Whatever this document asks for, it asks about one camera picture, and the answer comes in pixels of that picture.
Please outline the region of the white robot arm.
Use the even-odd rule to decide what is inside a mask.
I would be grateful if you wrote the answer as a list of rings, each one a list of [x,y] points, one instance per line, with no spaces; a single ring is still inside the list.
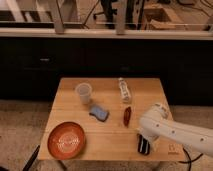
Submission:
[[[139,133],[149,143],[163,136],[213,157],[213,129],[169,120],[168,115],[169,110],[165,105],[155,103],[141,115]]]

